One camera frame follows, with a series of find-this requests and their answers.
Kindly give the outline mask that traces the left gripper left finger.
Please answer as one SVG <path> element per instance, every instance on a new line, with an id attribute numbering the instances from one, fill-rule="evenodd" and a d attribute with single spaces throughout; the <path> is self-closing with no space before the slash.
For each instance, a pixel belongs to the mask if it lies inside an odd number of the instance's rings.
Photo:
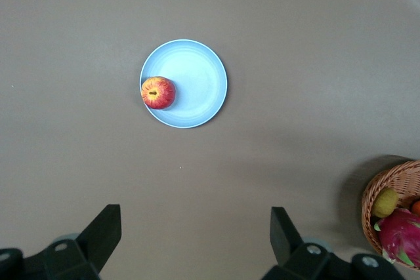
<path id="1" fill-rule="evenodd" d="M 18 248 L 1 249 L 2 279 L 100 279 L 121 240 L 121 207 L 107 205 L 74 239 L 55 241 L 24 257 Z"/>

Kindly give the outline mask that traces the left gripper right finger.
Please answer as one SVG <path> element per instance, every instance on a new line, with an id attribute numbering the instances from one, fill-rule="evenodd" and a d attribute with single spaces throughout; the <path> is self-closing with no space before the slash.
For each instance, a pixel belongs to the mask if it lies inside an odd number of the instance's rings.
<path id="1" fill-rule="evenodd" d="M 350 262 L 317 243 L 303 241 L 283 207 L 272 207 L 270 244 L 277 264 L 263 279 L 392 279 L 404 277 L 388 261 L 374 254 L 357 254 Z"/>

